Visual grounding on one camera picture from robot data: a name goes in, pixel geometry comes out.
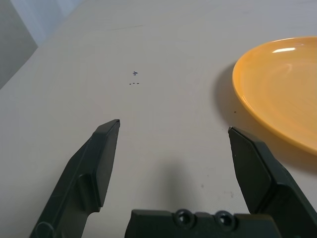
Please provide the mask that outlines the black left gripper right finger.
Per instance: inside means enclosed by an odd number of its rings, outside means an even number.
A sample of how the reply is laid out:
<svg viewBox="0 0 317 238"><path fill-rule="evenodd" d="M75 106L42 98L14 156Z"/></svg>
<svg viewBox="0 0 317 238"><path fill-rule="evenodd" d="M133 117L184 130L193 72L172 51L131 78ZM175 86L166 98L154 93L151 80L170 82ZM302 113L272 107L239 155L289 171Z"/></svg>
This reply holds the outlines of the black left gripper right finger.
<svg viewBox="0 0 317 238"><path fill-rule="evenodd" d="M228 135L249 212L271 216L283 238L315 238L316 211L267 145L235 127L229 128Z"/></svg>

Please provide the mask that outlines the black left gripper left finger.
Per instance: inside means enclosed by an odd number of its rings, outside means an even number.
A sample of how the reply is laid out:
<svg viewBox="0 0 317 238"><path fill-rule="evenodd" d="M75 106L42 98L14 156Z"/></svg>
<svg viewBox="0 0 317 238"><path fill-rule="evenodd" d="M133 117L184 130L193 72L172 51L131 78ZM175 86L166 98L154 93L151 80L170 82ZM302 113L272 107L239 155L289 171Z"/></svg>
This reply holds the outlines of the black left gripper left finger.
<svg viewBox="0 0 317 238"><path fill-rule="evenodd" d="M103 207L120 121L100 125L68 161L30 236L80 238L90 214Z"/></svg>

